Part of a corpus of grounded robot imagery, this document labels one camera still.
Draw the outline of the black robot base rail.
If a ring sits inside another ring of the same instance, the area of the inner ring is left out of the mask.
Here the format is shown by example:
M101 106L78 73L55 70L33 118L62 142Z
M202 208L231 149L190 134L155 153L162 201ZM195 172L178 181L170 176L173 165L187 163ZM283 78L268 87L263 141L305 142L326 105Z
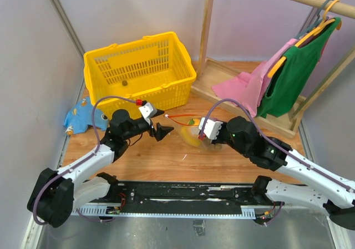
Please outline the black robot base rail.
M118 181L111 197L101 197L82 208L82 216L96 222L118 217L246 218L265 223L279 211L280 201L271 201L251 184L206 182Z

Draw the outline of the clear zip top bag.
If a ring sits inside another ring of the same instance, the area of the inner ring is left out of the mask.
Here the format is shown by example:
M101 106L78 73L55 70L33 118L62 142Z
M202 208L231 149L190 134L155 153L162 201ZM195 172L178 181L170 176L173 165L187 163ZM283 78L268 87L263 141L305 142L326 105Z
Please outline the clear zip top bag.
M164 117L174 122L174 128L188 145L208 151L221 151L223 149L221 144L212 144L208 139L199 139L199 124L202 116L198 114L165 114Z

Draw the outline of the orange fruit with leaf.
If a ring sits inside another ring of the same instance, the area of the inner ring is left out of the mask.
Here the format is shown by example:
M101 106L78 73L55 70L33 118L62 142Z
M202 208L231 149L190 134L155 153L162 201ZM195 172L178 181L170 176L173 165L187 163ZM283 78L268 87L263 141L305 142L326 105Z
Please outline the orange fruit with leaf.
M191 126L199 126L200 124L200 119L199 118L191 118L188 122L187 122L188 125L191 125Z

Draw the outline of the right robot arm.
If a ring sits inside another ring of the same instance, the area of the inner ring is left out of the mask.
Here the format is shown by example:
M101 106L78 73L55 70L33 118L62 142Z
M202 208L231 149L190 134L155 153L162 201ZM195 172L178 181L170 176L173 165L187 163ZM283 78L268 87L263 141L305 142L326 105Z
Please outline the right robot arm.
M348 230L354 230L354 181L334 174L302 156L283 141L261 135L252 122L238 116L228 122L208 120L205 135L214 144L226 144L254 165L297 179L291 185L259 176L252 200L263 205L285 202L317 210Z

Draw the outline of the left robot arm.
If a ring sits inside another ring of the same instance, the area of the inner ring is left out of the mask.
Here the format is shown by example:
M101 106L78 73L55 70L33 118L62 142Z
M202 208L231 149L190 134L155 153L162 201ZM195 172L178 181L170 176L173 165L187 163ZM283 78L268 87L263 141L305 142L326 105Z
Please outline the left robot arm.
M148 133L160 141L172 132L172 126L152 123L152 118L161 114L162 110L154 109L147 116L132 119L126 110L119 109L113 113L103 138L93 150L60 169L44 169L27 204L34 221L56 228L64 224L74 210L91 201L115 201L120 195L119 181L99 170L122 157L131 138Z

